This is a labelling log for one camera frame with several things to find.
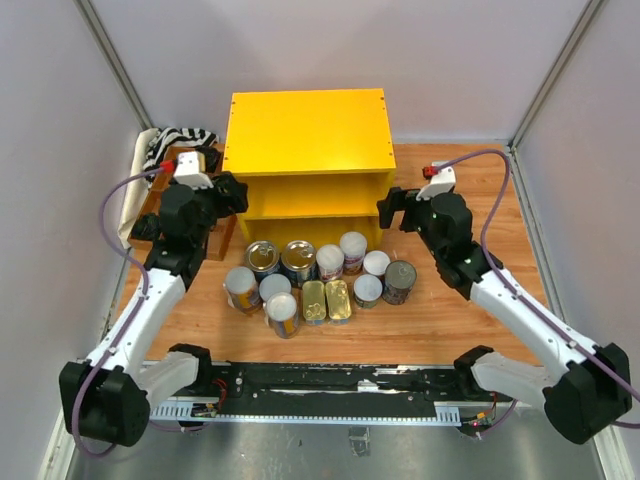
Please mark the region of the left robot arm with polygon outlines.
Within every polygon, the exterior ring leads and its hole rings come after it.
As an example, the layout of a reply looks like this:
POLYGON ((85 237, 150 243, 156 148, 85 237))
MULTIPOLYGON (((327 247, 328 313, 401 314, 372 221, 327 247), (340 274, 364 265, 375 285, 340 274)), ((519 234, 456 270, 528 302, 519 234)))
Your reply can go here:
POLYGON ((82 361, 67 363, 59 388, 67 431, 83 452, 85 439, 131 447, 150 414, 181 390, 200 396, 214 383, 208 349, 176 344, 150 367, 147 352, 175 305, 185 296, 206 256, 217 221, 248 208, 246 184, 230 172, 205 175, 191 186, 176 176, 161 195, 158 230, 135 293, 101 343, 82 361))

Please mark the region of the yellow shelf cabinet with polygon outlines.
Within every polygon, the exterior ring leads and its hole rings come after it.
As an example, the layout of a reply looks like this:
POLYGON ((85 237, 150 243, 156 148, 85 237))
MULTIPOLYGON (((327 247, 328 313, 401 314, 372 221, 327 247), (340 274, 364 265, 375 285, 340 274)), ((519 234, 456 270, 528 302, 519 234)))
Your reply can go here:
POLYGON ((235 93, 223 168, 248 186, 238 217, 246 242, 321 247, 356 231, 377 248, 377 203, 396 171, 385 92, 235 93))

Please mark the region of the red white can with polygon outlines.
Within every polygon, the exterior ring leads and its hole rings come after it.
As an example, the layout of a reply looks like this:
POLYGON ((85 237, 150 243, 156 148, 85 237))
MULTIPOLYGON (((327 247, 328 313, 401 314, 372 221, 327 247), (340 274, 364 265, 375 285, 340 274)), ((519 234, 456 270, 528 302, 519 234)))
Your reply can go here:
POLYGON ((360 272, 367 251, 367 238, 357 231, 346 232, 339 246, 344 256, 343 273, 355 275, 360 272))
POLYGON ((344 253, 338 245, 323 245, 316 253, 316 263, 321 281, 337 280, 343 274, 344 253))

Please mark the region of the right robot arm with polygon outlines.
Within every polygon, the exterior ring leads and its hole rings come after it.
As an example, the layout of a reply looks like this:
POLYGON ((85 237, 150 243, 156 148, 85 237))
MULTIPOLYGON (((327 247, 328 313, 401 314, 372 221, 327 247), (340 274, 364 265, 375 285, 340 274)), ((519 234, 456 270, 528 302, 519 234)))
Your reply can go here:
POLYGON ((455 392, 466 400, 495 392, 542 411, 565 439, 583 444, 632 408, 629 359, 616 344, 600 346, 559 320, 474 240, 473 215, 453 191, 429 200, 393 187, 378 201, 379 225, 415 232, 443 282, 496 317, 540 360, 534 366, 478 346, 454 363, 455 392))

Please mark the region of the blue yellow can white lid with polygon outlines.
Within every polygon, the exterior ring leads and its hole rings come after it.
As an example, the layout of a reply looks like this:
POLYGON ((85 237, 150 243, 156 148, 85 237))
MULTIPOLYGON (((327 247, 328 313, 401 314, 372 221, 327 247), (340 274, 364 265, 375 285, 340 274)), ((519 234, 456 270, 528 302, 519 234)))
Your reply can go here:
POLYGON ((292 338, 299 330, 300 320, 296 298, 291 293, 279 292, 266 302, 266 316, 277 336, 292 338))

